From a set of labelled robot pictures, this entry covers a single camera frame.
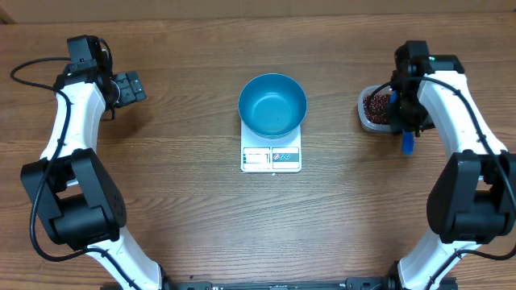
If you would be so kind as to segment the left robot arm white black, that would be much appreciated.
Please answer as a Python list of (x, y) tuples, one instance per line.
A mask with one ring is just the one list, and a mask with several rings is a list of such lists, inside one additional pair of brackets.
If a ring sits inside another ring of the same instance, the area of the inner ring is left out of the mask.
[(120, 289), (170, 289), (162, 266), (130, 234), (123, 196), (96, 154), (102, 115), (146, 99), (144, 88), (136, 72), (113, 72), (104, 39), (80, 35), (67, 44), (67, 64), (49, 88), (57, 100), (51, 138), (20, 175), (32, 203), (31, 244), (51, 262), (92, 257)]

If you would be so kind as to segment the blue plastic measuring scoop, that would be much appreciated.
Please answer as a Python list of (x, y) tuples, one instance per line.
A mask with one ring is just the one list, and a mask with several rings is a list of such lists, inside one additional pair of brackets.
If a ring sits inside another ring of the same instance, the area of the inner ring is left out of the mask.
[(395, 90), (392, 91), (387, 109), (391, 131), (395, 135), (402, 136), (402, 152), (405, 155), (412, 155), (414, 151), (414, 135), (410, 124), (402, 116), (400, 97)]

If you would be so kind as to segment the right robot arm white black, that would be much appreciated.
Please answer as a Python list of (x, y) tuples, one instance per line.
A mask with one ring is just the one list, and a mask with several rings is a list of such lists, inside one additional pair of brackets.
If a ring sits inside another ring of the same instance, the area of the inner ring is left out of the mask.
[(515, 155), (482, 118), (457, 56), (432, 55), (425, 41), (408, 40), (394, 59), (387, 107), (393, 132), (416, 138), (436, 129), (447, 163), (427, 198), (427, 232), (390, 275), (398, 289), (455, 289), (444, 277), (465, 255), (515, 255), (479, 250), (515, 223)]

